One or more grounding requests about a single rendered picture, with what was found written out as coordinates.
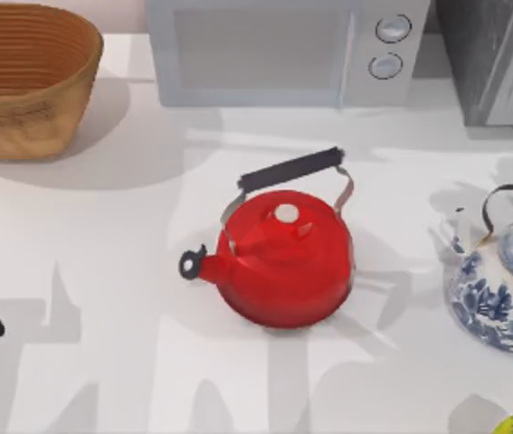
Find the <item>grey cabinet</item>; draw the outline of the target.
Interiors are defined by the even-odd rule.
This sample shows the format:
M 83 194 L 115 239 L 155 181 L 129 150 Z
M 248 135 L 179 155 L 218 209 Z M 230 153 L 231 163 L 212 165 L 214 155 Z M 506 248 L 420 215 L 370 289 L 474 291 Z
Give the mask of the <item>grey cabinet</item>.
M 513 0 L 436 0 L 467 127 L 513 127 Z

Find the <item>red kettle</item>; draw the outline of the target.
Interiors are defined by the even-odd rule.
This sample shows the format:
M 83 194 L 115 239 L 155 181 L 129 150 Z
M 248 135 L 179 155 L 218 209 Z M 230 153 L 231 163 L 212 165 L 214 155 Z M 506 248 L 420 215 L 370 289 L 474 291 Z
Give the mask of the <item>red kettle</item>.
M 216 285 L 230 308 L 268 328 L 302 328 L 334 314 L 347 300 L 356 270 L 342 217 L 355 187 L 344 156 L 334 146 L 242 175 L 239 195 L 222 213 L 215 253 L 205 246 L 185 251 L 180 276 Z M 326 169 L 347 180 L 332 205 L 277 187 Z

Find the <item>brown woven basket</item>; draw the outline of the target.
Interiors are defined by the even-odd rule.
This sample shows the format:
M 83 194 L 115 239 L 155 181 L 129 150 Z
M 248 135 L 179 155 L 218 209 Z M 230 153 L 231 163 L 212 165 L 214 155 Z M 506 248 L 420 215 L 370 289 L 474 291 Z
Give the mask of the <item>brown woven basket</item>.
M 79 14 L 0 3 L 0 160 L 66 150 L 89 104 L 103 48 L 98 27 Z

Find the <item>pale microwave oven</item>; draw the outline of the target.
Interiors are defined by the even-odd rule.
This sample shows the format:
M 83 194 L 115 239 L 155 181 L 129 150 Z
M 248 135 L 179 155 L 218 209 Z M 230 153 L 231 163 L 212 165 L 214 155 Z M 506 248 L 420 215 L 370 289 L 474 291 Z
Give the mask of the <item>pale microwave oven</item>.
M 372 108 L 404 104 L 431 0 L 145 0 L 158 93 L 167 107 Z M 398 43 L 380 19 L 412 22 Z M 404 61 L 390 80 L 376 56 Z

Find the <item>blue and white kettle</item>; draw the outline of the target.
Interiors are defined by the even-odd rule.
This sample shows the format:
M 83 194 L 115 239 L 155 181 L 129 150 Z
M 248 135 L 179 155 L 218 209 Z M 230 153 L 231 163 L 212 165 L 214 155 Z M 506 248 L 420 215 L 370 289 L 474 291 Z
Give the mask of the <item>blue and white kettle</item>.
M 489 199 L 513 192 L 513 184 L 491 191 L 481 206 L 486 234 L 472 238 L 464 209 L 455 210 L 451 250 L 459 265 L 446 289 L 456 319 L 479 341 L 513 354 L 513 222 L 498 231 L 489 216 Z

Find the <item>grey microwave knob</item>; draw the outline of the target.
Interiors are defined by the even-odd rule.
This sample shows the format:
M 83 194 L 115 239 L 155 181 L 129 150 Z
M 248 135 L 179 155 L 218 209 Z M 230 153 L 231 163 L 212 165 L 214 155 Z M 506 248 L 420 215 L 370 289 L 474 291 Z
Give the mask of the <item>grey microwave knob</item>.
M 398 43 L 412 30 L 411 20 L 404 14 L 396 14 L 379 20 L 375 27 L 376 37 L 384 43 Z
M 390 80 L 404 67 L 403 59 L 396 53 L 388 52 L 374 57 L 368 64 L 368 72 L 377 80 Z

